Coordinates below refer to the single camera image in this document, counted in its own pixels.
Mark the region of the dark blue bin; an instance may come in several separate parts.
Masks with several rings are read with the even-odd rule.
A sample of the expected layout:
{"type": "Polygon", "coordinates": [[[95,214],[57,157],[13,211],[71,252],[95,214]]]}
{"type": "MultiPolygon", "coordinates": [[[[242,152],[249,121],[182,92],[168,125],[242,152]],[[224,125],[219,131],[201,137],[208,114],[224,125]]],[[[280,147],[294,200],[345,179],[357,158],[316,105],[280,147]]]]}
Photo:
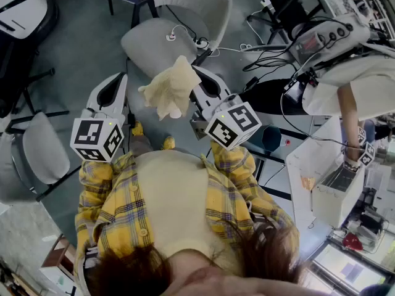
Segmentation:
{"type": "Polygon", "coordinates": [[[255,146],[268,152],[274,152],[280,147],[282,135],[280,129],[273,125],[260,127],[251,137],[255,146]]]}

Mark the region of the white robot shell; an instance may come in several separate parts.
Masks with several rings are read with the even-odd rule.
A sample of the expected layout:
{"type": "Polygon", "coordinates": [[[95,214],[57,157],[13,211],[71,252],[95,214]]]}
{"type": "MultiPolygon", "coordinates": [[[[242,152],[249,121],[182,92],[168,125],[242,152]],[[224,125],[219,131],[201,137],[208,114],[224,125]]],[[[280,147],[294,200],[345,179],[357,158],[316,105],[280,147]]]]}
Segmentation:
{"type": "Polygon", "coordinates": [[[0,0],[0,32],[41,43],[57,24],[55,0],[0,0]]]}

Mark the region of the black office chair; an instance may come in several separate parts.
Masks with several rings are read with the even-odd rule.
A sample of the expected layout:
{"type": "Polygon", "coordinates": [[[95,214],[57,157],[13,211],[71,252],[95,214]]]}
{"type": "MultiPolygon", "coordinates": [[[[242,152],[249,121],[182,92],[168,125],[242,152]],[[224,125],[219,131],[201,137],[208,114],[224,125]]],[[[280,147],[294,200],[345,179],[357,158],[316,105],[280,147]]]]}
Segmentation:
{"type": "Polygon", "coordinates": [[[0,118],[20,112],[17,107],[20,97],[25,98],[32,114],[38,112],[31,102],[28,88],[34,82],[56,73],[52,67],[37,75],[30,74],[33,61],[39,54],[35,44],[0,38],[0,118]]]}

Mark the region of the grey upholstered chair with label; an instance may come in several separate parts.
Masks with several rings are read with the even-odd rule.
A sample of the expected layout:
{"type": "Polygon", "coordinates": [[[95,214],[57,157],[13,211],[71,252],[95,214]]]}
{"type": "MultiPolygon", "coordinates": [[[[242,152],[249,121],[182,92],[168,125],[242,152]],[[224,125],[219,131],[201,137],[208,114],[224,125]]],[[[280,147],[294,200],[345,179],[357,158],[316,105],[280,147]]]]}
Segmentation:
{"type": "Polygon", "coordinates": [[[145,20],[122,37],[121,45],[128,58],[150,78],[171,67],[179,56],[200,66],[219,47],[232,8],[232,0],[154,0],[154,4],[186,10],[205,25],[209,47],[199,51],[182,24],[163,17],[145,20]]]}

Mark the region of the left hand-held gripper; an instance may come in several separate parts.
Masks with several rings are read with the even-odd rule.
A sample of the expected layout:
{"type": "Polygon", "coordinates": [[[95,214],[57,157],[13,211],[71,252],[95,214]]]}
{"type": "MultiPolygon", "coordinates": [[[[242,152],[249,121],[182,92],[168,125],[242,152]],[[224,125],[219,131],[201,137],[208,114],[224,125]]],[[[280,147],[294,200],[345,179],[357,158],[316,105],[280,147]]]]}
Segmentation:
{"type": "Polygon", "coordinates": [[[70,147],[83,160],[111,162],[124,139],[123,108],[128,76],[116,73],[90,93],[87,108],[74,119],[70,147]],[[115,109],[115,113],[94,109],[115,109]]]}

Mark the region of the cream knitted clothes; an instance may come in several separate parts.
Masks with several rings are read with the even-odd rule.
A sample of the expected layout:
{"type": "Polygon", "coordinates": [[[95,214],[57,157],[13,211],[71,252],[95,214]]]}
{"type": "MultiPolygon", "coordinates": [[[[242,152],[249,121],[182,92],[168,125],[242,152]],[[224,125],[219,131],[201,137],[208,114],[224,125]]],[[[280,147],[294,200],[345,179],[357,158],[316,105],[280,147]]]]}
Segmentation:
{"type": "Polygon", "coordinates": [[[155,76],[147,86],[138,88],[146,107],[155,108],[160,120],[184,117],[192,90],[201,83],[186,57],[181,55],[174,65],[155,76]]]}

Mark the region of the computer monitor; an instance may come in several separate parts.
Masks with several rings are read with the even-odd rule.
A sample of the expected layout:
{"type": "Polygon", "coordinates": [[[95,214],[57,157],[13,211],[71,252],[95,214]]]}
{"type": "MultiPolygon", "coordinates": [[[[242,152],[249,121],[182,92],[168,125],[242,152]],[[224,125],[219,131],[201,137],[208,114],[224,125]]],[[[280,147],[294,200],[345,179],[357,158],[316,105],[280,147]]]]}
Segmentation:
{"type": "Polygon", "coordinates": [[[311,256],[311,262],[326,278],[357,295],[363,289],[384,284],[388,275],[374,269],[333,244],[323,244],[311,256]]]}

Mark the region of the person's left forearm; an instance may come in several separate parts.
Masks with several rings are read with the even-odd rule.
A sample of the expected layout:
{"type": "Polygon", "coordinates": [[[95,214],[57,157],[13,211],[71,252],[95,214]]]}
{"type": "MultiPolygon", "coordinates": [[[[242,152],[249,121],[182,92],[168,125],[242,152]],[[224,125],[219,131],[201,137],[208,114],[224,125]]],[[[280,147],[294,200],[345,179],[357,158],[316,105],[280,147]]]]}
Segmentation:
{"type": "Polygon", "coordinates": [[[79,173],[83,192],[95,200],[105,200],[112,190],[113,174],[110,163],[84,160],[79,173]]]}

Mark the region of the person's torso in plaid shirt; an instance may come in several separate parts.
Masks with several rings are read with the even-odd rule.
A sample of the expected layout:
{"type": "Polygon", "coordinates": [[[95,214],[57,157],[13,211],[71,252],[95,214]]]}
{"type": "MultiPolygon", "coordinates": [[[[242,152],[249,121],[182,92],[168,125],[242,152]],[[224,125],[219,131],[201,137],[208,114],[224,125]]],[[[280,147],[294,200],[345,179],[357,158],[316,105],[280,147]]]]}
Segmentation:
{"type": "Polygon", "coordinates": [[[258,183],[240,192],[214,161],[184,153],[143,161],[129,153],[111,165],[106,199],[82,190],[75,217],[74,275],[85,294],[159,296],[180,252],[235,276],[299,281],[299,231],[258,183]]]}

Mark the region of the white storage box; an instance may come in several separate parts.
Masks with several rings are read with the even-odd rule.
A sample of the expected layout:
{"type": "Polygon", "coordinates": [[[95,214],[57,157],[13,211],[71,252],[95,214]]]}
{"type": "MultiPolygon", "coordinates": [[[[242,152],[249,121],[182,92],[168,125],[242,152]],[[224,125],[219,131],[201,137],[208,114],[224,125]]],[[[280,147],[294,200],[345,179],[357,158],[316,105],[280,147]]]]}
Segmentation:
{"type": "Polygon", "coordinates": [[[340,228],[359,199],[365,167],[352,173],[344,167],[341,127],[331,117],[286,158],[296,226],[302,230],[314,220],[340,228]]]}

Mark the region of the person's right forearm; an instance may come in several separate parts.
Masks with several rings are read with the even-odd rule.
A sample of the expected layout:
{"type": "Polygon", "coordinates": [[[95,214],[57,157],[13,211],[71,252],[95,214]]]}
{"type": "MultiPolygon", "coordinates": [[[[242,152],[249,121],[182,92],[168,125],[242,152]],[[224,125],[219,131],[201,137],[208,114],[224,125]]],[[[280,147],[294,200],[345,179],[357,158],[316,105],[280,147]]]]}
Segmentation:
{"type": "Polygon", "coordinates": [[[254,177],[256,165],[253,156],[245,147],[226,150],[219,143],[211,140],[215,167],[224,174],[240,192],[252,194],[257,187],[254,177]]]}

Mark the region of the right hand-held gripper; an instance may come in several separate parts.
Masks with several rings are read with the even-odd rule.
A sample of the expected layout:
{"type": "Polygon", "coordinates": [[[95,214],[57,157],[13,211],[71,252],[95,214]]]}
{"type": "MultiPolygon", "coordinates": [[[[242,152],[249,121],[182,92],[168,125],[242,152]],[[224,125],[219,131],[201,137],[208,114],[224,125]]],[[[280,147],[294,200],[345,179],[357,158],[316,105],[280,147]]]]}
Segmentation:
{"type": "Polygon", "coordinates": [[[208,136],[227,150],[247,141],[262,126],[251,105],[237,94],[229,95],[218,75],[198,66],[193,70],[201,80],[189,97],[197,106],[190,119],[196,137],[208,136]]]}

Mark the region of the red bag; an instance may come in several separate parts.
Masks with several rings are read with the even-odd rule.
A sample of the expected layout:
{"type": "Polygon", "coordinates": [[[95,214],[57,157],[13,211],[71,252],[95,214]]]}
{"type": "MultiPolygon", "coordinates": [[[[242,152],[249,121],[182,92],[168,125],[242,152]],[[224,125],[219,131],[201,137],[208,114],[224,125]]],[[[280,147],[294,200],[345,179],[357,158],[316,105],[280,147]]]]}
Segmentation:
{"type": "Polygon", "coordinates": [[[352,232],[348,232],[342,239],[343,247],[354,251],[363,251],[364,247],[359,238],[352,232]]]}

